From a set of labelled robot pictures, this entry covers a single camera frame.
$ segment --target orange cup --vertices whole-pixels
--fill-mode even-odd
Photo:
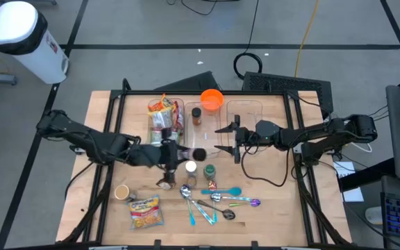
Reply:
[[[223,105],[224,97],[219,90],[209,89],[201,93],[200,101],[206,110],[216,111]]]

